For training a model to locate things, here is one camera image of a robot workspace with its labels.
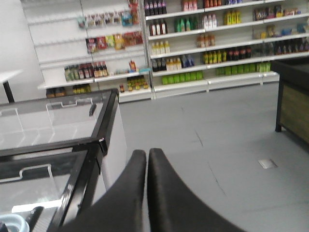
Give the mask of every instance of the white table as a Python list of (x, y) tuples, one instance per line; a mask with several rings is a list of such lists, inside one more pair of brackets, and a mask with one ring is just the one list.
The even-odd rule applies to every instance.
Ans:
[(12, 91), (9, 85), (9, 79), (17, 76), (18, 74), (22, 72), (23, 72), (22, 70), (0, 72), (0, 83), (3, 84), (4, 90), (5, 90), (5, 93), (6, 93), (6, 96), (9, 102), (14, 102)]

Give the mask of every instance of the white shelving unit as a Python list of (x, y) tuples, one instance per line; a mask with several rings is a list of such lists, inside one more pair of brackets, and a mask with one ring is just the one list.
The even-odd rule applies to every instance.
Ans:
[[(274, 7), (282, 5), (283, 9), (298, 7), (301, 12), (296, 15), (283, 16), (278, 18), (264, 19), (254, 21), (254, 9)], [(181, 95), (200, 91), (209, 91), (219, 88), (263, 84), (267, 82), (275, 82), (279, 80), (279, 75), (275, 72), (265, 73), (246, 73), (231, 76), (216, 76), (215, 69), (220, 67), (235, 66), (240, 64), (260, 63), (272, 61), (275, 59), (286, 59), (296, 57), (309, 56), (309, 52), (299, 52), (285, 55), (254, 55), (252, 58), (240, 59), (237, 61), (227, 61), (219, 64), (203, 64), (200, 59), (202, 53), (216, 51), (221, 49), (229, 49), (241, 46), (260, 45), (287, 41), (292, 39), (309, 37), (309, 33), (299, 33), (265, 39), (254, 39), (254, 33), (266, 31), (266, 27), (270, 24), (276, 26), (277, 31), (284, 28), (296, 28), (297, 23), (304, 23), (309, 17), (306, 0), (243, 0), (243, 3), (222, 5), (217, 7), (198, 9), (197, 11), (183, 12), (180, 0), (167, 0), (167, 14), (153, 15), (145, 17), (147, 45), (149, 61), (161, 58), (175, 58), (182, 55), (191, 55), (195, 60), (195, 66), (190, 68), (182, 68), (173, 71), (151, 72), (153, 80), (153, 89), (157, 98)], [(223, 14), (229, 10), (239, 10), (241, 12), (241, 23), (233, 25), (223, 25)], [(198, 17), (199, 22), (202, 21), (204, 15), (216, 14), (218, 26), (213, 29), (196, 29), (185, 32), (174, 32), (174, 19)], [(150, 36), (148, 25), (154, 20), (164, 19), (168, 25), (168, 34)], [(216, 45), (204, 48), (196, 47), (197, 35), (206, 33), (215, 35)], [(151, 54), (151, 44), (155, 42), (168, 40), (170, 44), (170, 53)], [(169, 75), (178, 75), (181, 73), (203, 71), (204, 80), (183, 82), (170, 85), (162, 85), (161, 77)]]
[[(44, 78), (38, 89), (82, 84), (90, 84), (93, 90), (111, 87), (119, 89), (120, 85), (127, 86), (127, 78), (143, 75), (149, 88), (121, 93), (120, 101), (152, 98), (149, 72), (113, 74), (117, 70), (128, 70), (131, 60), (135, 61), (137, 68), (147, 68), (146, 50), (143, 44), (128, 46), (125, 50), (107, 48), (88, 54), (85, 41), (87, 38), (143, 31), (142, 23), (130, 27), (113, 23), (87, 29), (78, 26), (78, 17), (84, 15), (129, 10), (127, 0), (21, 0), (21, 2)], [(109, 76), (66, 81), (64, 75), (66, 66), (101, 61), (106, 62)]]

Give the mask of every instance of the gray tile floor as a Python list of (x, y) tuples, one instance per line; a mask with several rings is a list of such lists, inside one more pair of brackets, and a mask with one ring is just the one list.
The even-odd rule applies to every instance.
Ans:
[[(309, 148), (274, 131), (277, 93), (266, 84), (121, 104), (128, 157), (162, 148), (201, 200), (248, 232), (309, 232)], [(264, 170), (268, 158), (278, 168)]]

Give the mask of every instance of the white wall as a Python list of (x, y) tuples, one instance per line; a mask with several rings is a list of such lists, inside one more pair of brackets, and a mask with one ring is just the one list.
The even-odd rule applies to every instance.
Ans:
[[(43, 82), (20, 0), (0, 0), (0, 72), (22, 69), (9, 81), (15, 101), (45, 97)], [(0, 86), (0, 103), (7, 102)]]

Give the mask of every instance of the table leg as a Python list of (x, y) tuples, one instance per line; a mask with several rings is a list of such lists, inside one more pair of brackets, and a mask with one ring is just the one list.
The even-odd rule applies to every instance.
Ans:
[(4, 87), (4, 90), (5, 90), (6, 96), (7, 96), (8, 100), (9, 100), (9, 103), (15, 102), (14, 98), (13, 98), (13, 95), (12, 95), (12, 91), (11, 91), (9, 82), (7, 82), (7, 81), (4, 82), (3, 83), (3, 87)]

